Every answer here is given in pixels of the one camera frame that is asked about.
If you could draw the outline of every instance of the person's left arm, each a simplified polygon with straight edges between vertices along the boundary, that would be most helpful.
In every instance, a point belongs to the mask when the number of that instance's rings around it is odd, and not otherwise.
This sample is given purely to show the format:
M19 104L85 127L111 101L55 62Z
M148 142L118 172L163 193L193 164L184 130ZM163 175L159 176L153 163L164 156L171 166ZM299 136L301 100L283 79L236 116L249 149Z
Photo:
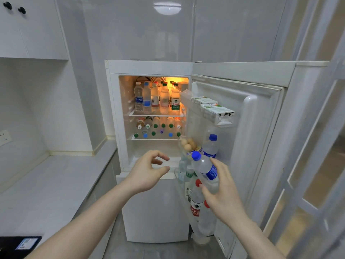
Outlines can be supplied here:
M160 151L145 153L122 183L41 244L26 259L88 258L126 202L133 195L151 189L169 171L169 166L152 168L151 164L162 164L156 157L169 160Z

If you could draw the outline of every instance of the gray tile floor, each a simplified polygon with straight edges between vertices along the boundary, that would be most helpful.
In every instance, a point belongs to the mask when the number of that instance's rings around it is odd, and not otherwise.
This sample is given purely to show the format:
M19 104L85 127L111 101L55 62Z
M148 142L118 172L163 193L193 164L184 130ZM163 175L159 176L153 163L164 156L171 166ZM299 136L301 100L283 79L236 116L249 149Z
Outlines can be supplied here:
M127 242L122 213L117 216L103 259L224 259L216 239L199 246L192 239L168 244Z

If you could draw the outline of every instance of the person's right arm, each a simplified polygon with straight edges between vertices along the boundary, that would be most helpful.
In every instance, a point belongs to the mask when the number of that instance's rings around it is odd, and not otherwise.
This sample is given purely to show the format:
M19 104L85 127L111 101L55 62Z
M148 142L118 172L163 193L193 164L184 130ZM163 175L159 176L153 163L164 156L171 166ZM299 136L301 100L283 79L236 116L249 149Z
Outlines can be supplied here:
M282 253L247 216L228 167L214 158L210 160L218 171L219 191L211 194L204 185L200 186L214 214L235 233L250 258L284 259Z

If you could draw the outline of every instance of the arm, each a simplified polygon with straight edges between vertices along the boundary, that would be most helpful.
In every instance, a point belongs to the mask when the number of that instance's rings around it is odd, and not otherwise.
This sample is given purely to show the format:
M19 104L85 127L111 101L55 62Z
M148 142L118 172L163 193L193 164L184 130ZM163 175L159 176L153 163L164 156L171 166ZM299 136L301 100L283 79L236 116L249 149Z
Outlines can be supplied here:
M235 233L250 258L284 259L257 224L248 218L228 167L214 158L210 160L218 171L219 191L211 194L204 185L201 188L214 214Z
M135 194L151 189L170 167L153 169L153 164L169 160L159 151L149 151L135 164L127 178L102 196L88 210L68 223L41 246L29 254L27 259L86 259L102 239L116 215Z

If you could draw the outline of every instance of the hand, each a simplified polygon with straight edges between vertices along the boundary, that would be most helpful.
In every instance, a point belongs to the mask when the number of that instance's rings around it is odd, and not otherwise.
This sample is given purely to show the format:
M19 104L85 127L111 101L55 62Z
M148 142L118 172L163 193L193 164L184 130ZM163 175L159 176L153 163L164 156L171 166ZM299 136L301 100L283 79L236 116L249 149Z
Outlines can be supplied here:
M207 204L216 217L230 228L233 228L236 223L247 219L248 216L244 210L228 166L214 158L210 158L210 161L217 168L219 191L216 194L211 194L203 184L200 185L201 190L203 191Z
M170 159L158 150L148 151L135 163L132 171L127 176L125 181L129 182L134 194L150 190L170 170L169 166L154 169L152 164L161 165L163 163L156 157L160 157L165 161Z

